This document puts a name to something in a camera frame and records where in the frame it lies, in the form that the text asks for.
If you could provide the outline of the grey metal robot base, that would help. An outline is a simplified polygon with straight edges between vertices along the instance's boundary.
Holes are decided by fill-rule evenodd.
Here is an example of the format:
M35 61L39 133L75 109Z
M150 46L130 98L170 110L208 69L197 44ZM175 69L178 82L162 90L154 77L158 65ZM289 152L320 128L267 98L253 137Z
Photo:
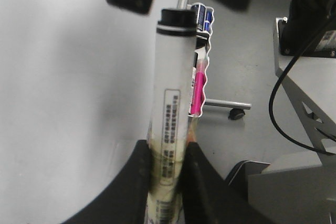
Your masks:
M250 177L251 202L282 223L335 222L335 157L304 151L280 136L268 115L268 100L290 57L276 54L270 21L233 19L224 26L226 93L252 102L242 123L225 135L225 175L238 162L268 163ZM275 99L275 118L302 143L323 144L321 131L335 133L335 60L302 57Z

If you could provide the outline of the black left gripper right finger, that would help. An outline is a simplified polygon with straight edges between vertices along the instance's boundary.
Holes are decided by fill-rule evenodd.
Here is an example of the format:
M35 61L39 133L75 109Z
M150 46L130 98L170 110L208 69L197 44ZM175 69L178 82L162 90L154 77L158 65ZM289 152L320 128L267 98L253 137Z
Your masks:
M270 223L236 193L190 142L180 175L185 223Z

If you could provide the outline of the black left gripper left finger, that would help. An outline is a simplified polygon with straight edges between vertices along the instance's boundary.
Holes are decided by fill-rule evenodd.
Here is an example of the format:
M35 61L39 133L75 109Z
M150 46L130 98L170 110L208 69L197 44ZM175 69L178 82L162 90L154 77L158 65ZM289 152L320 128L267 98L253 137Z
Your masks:
M64 223L144 223L150 186L151 152L138 140L113 181Z

